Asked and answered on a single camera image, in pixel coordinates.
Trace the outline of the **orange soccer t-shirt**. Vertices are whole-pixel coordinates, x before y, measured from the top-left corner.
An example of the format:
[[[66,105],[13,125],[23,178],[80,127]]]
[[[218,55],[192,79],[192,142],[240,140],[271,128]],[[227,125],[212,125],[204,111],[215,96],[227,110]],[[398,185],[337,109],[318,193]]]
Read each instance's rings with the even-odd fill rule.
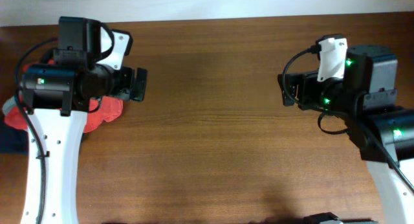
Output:
[[[123,102],[119,99],[105,97],[101,104],[92,102],[98,110],[94,113],[73,111],[69,117],[60,115],[57,109],[36,109],[28,118],[34,127],[39,128],[38,133],[54,133],[70,131],[75,133],[88,133],[94,131],[103,122],[111,122],[122,114]],[[19,130],[28,130],[28,124],[18,106],[5,116],[5,123]]]

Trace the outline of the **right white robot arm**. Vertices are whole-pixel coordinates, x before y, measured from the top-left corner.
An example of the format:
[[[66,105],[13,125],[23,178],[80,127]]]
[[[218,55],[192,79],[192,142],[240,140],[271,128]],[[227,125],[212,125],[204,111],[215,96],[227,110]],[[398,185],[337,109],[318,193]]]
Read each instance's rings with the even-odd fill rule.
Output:
[[[305,49],[319,67],[278,75],[283,105],[332,116],[358,148],[388,223],[413,222],[413,111],[396,104],[398,60],[381,45],[348,46],[340,34]]]

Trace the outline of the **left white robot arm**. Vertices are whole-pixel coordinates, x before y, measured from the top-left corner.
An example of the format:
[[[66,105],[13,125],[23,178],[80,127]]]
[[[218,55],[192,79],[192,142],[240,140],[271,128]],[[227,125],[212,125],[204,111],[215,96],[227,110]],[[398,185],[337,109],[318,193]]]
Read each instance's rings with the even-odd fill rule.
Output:
[[[78,222],[78,157],[91,100],[144,99],[147,71],[122,63],[132,44],[125,31],[62,30],[54,61],[23,73],[16,95],[29,139],[22,223]]]

